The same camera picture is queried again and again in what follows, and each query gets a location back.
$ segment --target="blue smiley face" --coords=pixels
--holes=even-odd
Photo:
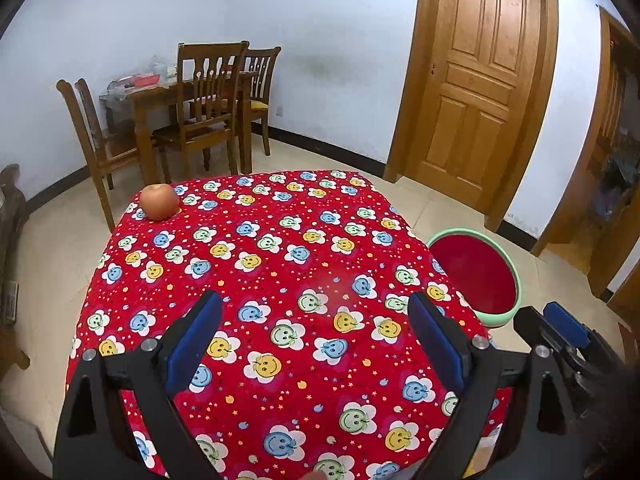
[[[199,262],[191,264],[191,270],[194,274],[197,274],[199,276],[202,276],[210,268],[211,264],[207,260],[200,260]]]
[[[262,317],[261,310],[254,305],[245,305],[238,310],[238,319],[240,321],[255,321]]]
[[[149,456],[149,448],[141,438],[135,436],[134,439],[136,440],[136,446],[138,446],[138,451],[140,452],[140,455],[142,455],[142,459],[146,460]]]
[[[369,280],[366,278],[358,278],[357,280],[354,280],[354,282],[351,283],[351,288],[358,296],[362,296],[363,298],[368,296],[371,292],[371,285]]]
[[[333,224],[336,220],[335,216],[331,213],[322,213],[320,219],[327,224]]]
[[[156,247],[165,247],[169,243],[169,237],[164,233],[158,233],[154,236],[154,245]]]
[[[394,462],[382,464],[371,477],[372,480],[383,480],[393,473],[400,471],[400,466]]]
[[[331,339],[322,345],[321,351],[333,359],[344,355],[347,351],[347,341],[345,339]]]
[[[428,393],[427,387],[417,381],[410,381],[402,388],[402,396],[412,402],[425,399]]]
[[[122,268],[121,267],[111,267],[111,269],[107,270],[107,279],[112,282],[117,282],[122,277]]]
[[[238,227],[236,227],[236,233],[238,233],[239,235],[247,235],[253,232],[254,228],[251,226],[251,224],[240,224]]]
[[[394,241],[394,238],[389,233],[381,232],[376,235],[376,238],[381,244],[390,244]]]
[[[149,321],[144,314],[136,314],[129,321],[129,328],[132,329],[133,332],[140,332],[148,323]]]
[[[435,258],[431,259],[431,267],[433,267],[433,270],[435,270],[436,272],[439,272],[440,274],[444,274],[444,269],[440,266],[440,264],[436,261]]]
[[[211,370],[209,370],[205,365],[198,365],[196,373],[193,375],[193,379],[191,380],[191,384],[193,386],[197,386],[199,388],[204,388],[211,382],[213,375]]]
[[[296,447],[296,441],[286,433],[274,431],[264,438],[262,446],[270,455],[284,457],[293,454]]]
[[[216,202],[215,200],[205,200],[204,202],[202,202],[202,204],[200,204],[200,207],[203,208],[205,211],[211,211],[213,208],[218,206],[218,202]]]
[[[309,256],[311,256],[309,249],[307,249],[306,247],[303,247],[302,245],[299,245],[298,247],[294,247],[292,250],[289,251],[289,254],[293,256],[293,259],[299,262],[304,262]]]

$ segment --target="metal screw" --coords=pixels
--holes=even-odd
[[[489,340],[481,335],[475,335],[471,340],[471,344],[478,350],[486,350],[489,348]]]
[[[551,352],[549,351],[549,348],[547,348],[544,345],[537,345],[535,348],[536,354],[538,354],[538,357],[542,357],[543,359],[549,357],[551,355]]]
[[[84,352],[82,352],[82,359],[84,361],[93,361],[98,352],[95,351],[95,348],[87,348]]]
[[[145,352],[151,352],[152,350],[155,350],[156,346],[158,346],[158,340],[153,339],[152,337],[150,337],[149,339],[145,339],[142,343],[140,343],[140,348],[142,348]]]

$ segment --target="red tablecloth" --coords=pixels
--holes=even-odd
[[[469,337],[484,327],[427,247],[369,181],[341,171],[201,179],[175,186],[181,211],[127,208],[98,264],[67,381],[86,348],[103,355],[160,337],[206,288],[225,301],[175,404],[227,480],[381,480],[430,451],[456,400],[408,325],[426,290]],[[145,463],[164,468],[130,392]],[[498,396],[486,430],[502,421]]]

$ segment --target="yellow object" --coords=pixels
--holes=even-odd
[[[251,101],[251,111],[252,112],[261,112],[264,110],[268,110],[269,105],[264,104],[260,101]]]

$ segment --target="table leg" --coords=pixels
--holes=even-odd
[[[158,184],[160,178],[158,177],[158,168],[156,168],[154,149],[151,145],[151,132],[146,126],[146,107],[136,104],[134,114],[136,118],[136,144],[140,154],[142,179],[146,186]]]
[[[251,154],[251,78],[241,78],[238,127],[240,128],[240,173],[253,173]]]

